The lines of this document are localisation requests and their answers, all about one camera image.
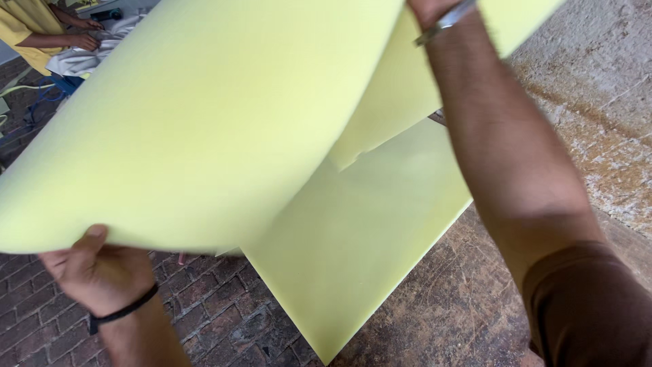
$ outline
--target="brick floor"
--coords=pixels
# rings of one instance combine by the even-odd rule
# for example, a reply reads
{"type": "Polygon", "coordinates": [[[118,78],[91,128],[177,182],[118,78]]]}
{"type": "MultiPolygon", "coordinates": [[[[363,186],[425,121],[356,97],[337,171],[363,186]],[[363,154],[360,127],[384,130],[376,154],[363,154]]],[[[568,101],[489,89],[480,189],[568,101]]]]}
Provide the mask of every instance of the brick floor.
{"type": "MultiPolygon", "coordinates": [[[[323,366],[245,258],[151,252],[170,322],[197,367],[323,366]]],[[[34,255],[0,253],[0,366],[111,366],[87,312],[34,255]]]]}

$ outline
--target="white cloth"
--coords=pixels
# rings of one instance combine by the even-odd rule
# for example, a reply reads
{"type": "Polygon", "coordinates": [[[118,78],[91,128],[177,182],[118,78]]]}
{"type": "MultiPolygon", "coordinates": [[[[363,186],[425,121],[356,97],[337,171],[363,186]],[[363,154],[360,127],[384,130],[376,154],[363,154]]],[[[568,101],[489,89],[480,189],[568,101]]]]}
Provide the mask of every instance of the white cloth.
{"type": "Polygon", "coordinates": [[[46,69],[59,75],[82,76],[95,71],[102,60],[109,56],[117,45],[145,18],[149,9],[138,9],[138,13],[115,22],[104,31],[90,32],[100,41],[100,47],[95,51],[87,51],[79,47],[71,47],[52,56],[46,69]]]}

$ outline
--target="person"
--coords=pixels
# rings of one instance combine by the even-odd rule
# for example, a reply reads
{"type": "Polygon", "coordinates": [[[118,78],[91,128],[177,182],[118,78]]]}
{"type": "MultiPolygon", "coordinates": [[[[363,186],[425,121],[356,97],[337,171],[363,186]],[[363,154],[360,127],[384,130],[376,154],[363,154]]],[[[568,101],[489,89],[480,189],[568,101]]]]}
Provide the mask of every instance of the person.
{"type": "Polygon", "coordinates": [[[46,0],[0,0],[0,39],[59,89],[72,94],[83,79],[53,74],[46,69],[48,61],[66,47],[93,51],[100,43],[87,33],[66,34],[62,23],[90,31],[104,29],[102,24],[69,15],[46,0]]]}
{"type": "MultiPolygon", "coordinates": [[[[409,0],[425,31],[458,0],[409,0]]],[[[499,60],[475,8],[430,40],[457,160],[521,292],[548,366],[652,365],[652,298],[606,245],[560,139],[499,60]]],[[[40,258],[71,298],[102,317],[154,284],[147,253],[104,245],[91,227],[40,258]]],[[[158,297],[100,325],[116,366],[187,366],[158,297]]]]}

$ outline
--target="silver bracelet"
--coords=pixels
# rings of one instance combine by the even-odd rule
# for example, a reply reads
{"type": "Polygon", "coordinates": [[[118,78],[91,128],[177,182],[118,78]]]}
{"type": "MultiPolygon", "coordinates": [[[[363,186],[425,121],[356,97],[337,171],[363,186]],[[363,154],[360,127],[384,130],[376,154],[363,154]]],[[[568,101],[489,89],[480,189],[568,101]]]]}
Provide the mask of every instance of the silver bracelet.
{"type": "Polygon", "coordinates": [[[461,3],[455,5],[448,13],[444,14],[435,25],[428,28],[419,38],[414,42],[417,47],[421,47],[429,43],[436,35],[446,28],[450,28],[459,22],[466,13],[475,6],[477,0],[463,0],[461,3]]]}

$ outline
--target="brown sleeve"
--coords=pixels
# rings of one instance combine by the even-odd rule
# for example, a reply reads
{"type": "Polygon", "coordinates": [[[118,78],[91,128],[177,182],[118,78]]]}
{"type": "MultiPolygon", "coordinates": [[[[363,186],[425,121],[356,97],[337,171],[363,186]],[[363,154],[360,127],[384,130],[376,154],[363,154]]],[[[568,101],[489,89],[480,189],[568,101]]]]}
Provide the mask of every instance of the brown sleeve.
{"type": "Polygon", "coordinates": [[[652,366],[652,298],[608,247],[544,258],[528,271],[523,298],[547,366],[652,366]]]}

